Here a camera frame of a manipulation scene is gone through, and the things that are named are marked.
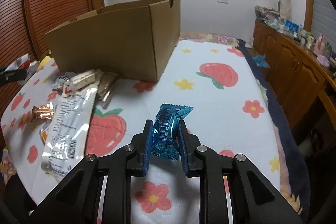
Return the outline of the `blue foil snack packet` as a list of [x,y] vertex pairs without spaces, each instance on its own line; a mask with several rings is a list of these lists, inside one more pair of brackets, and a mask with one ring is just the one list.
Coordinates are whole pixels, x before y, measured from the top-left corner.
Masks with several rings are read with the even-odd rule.
[[178,161],[178,124],[193,110],[191,106],[161,104],[153,126],[151,154],[161,159]]

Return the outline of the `copper foil snack packet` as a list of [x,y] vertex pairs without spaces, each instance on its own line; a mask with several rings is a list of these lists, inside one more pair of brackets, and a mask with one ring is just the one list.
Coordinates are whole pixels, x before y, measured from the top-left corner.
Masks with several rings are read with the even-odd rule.
[[43,106],[33,106],[31,121],[36,120],[52,120],[54,117],[55,106],[52,102],[49,102]]

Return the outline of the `silver pouch snack packet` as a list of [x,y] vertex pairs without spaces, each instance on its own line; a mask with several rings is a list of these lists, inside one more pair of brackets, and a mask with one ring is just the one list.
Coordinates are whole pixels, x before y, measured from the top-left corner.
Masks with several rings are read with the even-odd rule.
[[41,169],[62,180],[84,157],[98,82],[79,90],[64,86],[49,126]]

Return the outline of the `white floral fruit blanket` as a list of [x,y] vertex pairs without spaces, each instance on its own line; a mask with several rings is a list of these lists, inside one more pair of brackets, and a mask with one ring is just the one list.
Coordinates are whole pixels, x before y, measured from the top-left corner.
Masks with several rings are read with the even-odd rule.
[[[33,121],[33,107],[56,104],[63,73],[45,63],[21,88],[1,118],[7,147],[1,152],[1,178],[18,174],[33,203],[40,203],[58,179],[41,168],[49,125]],[[233,46],[182,40],[158,83],[120,80],[108,106],[96,100],[91,121],[77,119],[76,135],[87,132],[86,153],[110,155],[130,143],[145,122],[154,122],[177,140],[178,122],[217,153],[243,153],[275,188],[281,187],[278,134],[266,91],[243,54]],[[149,169],[131,179],[133,223],[198,223],[200,180],[186,177],[179,157],[161,157],[171,146],[155,141]]]

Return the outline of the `white nougat bar packet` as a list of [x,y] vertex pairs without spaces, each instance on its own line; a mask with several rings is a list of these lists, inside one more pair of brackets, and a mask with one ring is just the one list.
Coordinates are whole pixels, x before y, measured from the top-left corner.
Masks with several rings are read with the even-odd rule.
[[79,90],[96,81],[95,70],[89,70],[70,78],[68,87],[70,90]]

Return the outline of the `clear wrapped cracker pack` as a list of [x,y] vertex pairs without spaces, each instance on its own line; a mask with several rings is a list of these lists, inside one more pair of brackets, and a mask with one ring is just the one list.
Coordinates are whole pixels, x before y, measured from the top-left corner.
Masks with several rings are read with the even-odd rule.
[[102,102],[106,102],[110,96],[115,83],[120,76],[117,73],[104,72],[100,77],[100,83],[97,90],[97,95]]

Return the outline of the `brown cardboard box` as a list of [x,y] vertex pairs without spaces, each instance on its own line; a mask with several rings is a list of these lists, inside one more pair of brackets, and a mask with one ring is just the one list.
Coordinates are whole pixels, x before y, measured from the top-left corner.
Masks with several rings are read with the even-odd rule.
[[181,32],[181,0],[141,0],[105,6],[44,35],[58,68],[90,69],[157,83]]

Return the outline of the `floral quilt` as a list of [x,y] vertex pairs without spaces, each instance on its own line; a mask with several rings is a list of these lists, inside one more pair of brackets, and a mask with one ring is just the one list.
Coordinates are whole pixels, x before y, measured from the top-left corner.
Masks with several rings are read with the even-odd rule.
[[202,33],[187,33],[181,32],[179,41],[182,40],[190,40],[196,43],[216,43],[216,44],[224,44],[227,46],[234,46],[236,47],[239,42],[236,38],[231,36],[225,36],[221,34],[202,34]]

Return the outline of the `dark blue blanket edge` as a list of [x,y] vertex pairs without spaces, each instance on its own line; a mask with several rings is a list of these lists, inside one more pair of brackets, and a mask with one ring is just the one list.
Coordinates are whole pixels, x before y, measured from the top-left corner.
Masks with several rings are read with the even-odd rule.
[[291,134],[285,114],[278,104],[270,84],[248,52],[245,41],[239,39],[237,48],[250,66],[273,122],[279,156],[280,193],[299,216],[305,219],[310,206],[310,181],[307,166]]

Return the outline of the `wooden sideboard cabinet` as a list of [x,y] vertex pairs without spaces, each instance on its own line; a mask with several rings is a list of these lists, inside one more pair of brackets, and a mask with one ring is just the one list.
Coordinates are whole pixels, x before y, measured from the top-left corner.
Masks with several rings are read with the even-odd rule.
[[316,99],[322,102],[335,125],[335,79],[313,53],[258,20],[253,31],[253,47],[265,55],[270,66],[266,79],[290,128],[298,124]]

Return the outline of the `pink kettle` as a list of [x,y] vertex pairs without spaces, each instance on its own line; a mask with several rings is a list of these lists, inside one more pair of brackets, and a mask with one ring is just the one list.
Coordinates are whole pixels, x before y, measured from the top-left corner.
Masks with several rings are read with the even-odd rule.
[[315,42],[313,53],[316,56],[318,56],[323,55],[324,51],[325,51],[325,38],[323,34],[320,34],[319,38]]

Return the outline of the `grey window blind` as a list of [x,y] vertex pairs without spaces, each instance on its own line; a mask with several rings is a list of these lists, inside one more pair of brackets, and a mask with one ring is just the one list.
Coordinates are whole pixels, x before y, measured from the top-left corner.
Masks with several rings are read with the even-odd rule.
[[318,38],[320,34],[325,37],[325,42],[330,43],[335,51],[335,8],[330,0],[314,0],[311,32]]

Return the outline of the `white wall switch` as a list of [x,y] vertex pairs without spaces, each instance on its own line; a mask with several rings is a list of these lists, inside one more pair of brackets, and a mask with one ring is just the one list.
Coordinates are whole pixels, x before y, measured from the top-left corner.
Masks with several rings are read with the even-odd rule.
[[218,3],[228,4],[228,0],[217,0]]

